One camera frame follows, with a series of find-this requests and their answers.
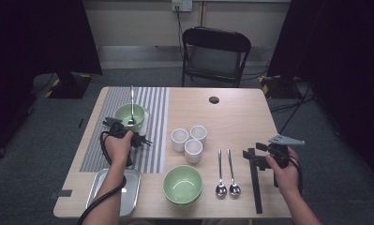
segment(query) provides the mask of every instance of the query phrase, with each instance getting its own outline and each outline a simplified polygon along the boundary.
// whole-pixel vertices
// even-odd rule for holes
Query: wooden table
[[[72,162],[63,189],[71,189],[70,197],[59,197],[54,214],[59,218],[78,218],[85,209],[93,185],[95,172],[80,172],[83,157],[92,137],[97,117],[103,107],[108,87],[101,90],[82,141]],[[209,97],[218,97],[212,104]],[[163,194],[162,181],[171,168],[188,164],[184,154],[172,150],[171,133],[176,128],[189,130],[203,125],[208,130],[202,160],[195,167],[202,175],[201,197],[191,206],[171,204]],[[267,102],[260,89],[242,88],[169,88],[168,125],[165,164],[162,173],[142,173],[137,207],[132,218],[289,218],[290,212],[282,196],[273,186],[273,172],[259,171],[262,195],[262,214],[256,214],[248,160],[243,150],[256,142],[267,143],[277,134]],[[228,194],[219,199],[215,194],[218,184],[217,151],[222,149],[223,180],[231,184],[231,172],[226,149],[232,150],[232,165],[236,183],[242,194],[233,198]]]

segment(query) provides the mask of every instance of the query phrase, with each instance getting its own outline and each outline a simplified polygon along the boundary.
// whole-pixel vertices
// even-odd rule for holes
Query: silver tray
[[[93,202],[99,188],[101,188],[109,169],[102,169],[97,172],[87,200],[86,208]],[[126,186],[122,188],[122,201],[120,203],[120,216],[125,217],[131,214],[137,204],[138,190],[140,187],[140,173],[135,170],[125,170],[127,179]]]

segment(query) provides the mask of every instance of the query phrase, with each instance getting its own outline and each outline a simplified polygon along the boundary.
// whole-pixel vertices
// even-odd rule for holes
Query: striped placemat
[[[130,156],[133,165],[129,168],[140,173],[162,173],[166,145],[169,88],[134,87],[134,102],[149,111],[145,137],[153,144],[151,146],[143,144],[142,147],[131,148]],[[130,87],[109,88],[80,172],[98,172],[109,168],[99,144],[100,133],[109,130],[109,127],[103,125],[102,121],[105,120],[106,116],[113,116],[117,108],[127,103],[130,103]]]

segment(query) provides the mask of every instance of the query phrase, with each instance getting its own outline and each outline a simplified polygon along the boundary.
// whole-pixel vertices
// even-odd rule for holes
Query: white cup
[[[177,128],[172,131],[172,149],[176,152],[184,152],[185,145],[188,139],[187,131],[182,128]]]
[[[189,163],[198,163],[202,158],[203,145],[196,139],[191,139],[185,145],[185,157]]]
[[[202,145],[206,142],[207,129],[204,126],[194,126],[190,129],[190,139],[199,140]]]

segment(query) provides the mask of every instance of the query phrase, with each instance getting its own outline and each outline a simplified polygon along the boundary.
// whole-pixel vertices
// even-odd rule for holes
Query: spoon
[[[218,166],[219,166],[219,184],[216,188],[218,196],[225,196],[227,194],[227,187],[222,184],[222,171],[221,171],[221,149],[218,150]]]
[[[128,120],[128,125],[133,126],[136,124],[136,121],[134,120],[134,90],[133,85],[130,86],[130,94],[131,94],[131,119]]]
[[[236,185],[235,179],[233,178],[232,159],[231,159],[230,149],[228,149],[228,161],[230,162],[231,177],[232,177],[232,184],[230,185],[230,193],[231,195],[240,195],[242,193],[242,190],[239,188],[239,186]]]

